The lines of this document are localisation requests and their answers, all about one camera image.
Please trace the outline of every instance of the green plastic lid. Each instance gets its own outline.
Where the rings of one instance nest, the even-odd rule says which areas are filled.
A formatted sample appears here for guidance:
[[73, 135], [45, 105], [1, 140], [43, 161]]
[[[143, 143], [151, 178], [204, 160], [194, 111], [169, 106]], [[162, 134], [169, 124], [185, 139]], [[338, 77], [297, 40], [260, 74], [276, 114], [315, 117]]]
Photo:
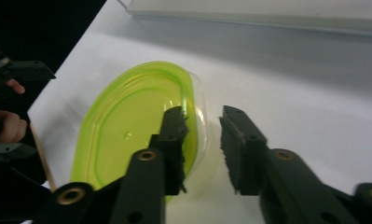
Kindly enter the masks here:
[[114, 80], [95, 100], [80, 128], [71, 181], [100, 189], [126, 174], [131, 155], [159, 133], [163, 112], [182, 106], [189, 133], [183, 145], [185, 173], [198, 151], [193, 83], [183, 68], [144, 63]]

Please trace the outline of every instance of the human hand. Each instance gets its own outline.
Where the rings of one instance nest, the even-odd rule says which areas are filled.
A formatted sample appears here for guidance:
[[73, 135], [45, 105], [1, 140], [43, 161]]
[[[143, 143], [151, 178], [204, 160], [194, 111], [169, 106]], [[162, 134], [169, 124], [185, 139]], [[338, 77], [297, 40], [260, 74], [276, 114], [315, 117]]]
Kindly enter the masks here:
[[18, 94], [23, 94], [25, 92], [25, 88], [14, 79], [9, 80], [6, 85], [8, 85], [13, 91]]
[[0, 110], [0, 143], [17, 143], [25, 136], [27, 122], [17, 114]]
[[[25, 92], [25, 88], [14, 79], [11, 79], [6, 84], [19, 94]], [[27, 123], [25, 120], [20, 119], [17, 114], [0, 110], [0, 122], [2, 123], [0, 143], [17, 143], [25, 135]]]

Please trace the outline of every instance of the black clamp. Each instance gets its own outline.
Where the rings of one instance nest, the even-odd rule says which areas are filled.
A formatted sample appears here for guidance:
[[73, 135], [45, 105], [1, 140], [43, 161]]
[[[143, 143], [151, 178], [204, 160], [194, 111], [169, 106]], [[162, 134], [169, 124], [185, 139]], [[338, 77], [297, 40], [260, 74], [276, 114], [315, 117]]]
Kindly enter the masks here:
[[8, 100], [17, 95], [6, 85], [11, 79], [20, 83], [55, 78], [45, 64], [39, 61], [13, 62], [0, 51], [0, 98]]
[[372, 224], [372, 184], [353, 196], [326, 186], [293, 151], [269, 149], [267, 139], [238, 108], [224, 106], [221, 148], [232, 186], [260, 196], [269, 224]]
[[44, 187], [14, 174], [13, 190], [0, 192], [3, 197], [14, 197], [6, 197], [6, 200], [0, 197], [0, 221], [29, 219], [35, 224], [165, 223], [165, 196], [176, 195], [184, 189], [182, 144], [186, 133], [182, 108], [167, 110], [160, 133], [152, 135], [149, 148], [132, 155], [126, 175], [96, 191], [87, 183], [75, 182], [49, 193]]

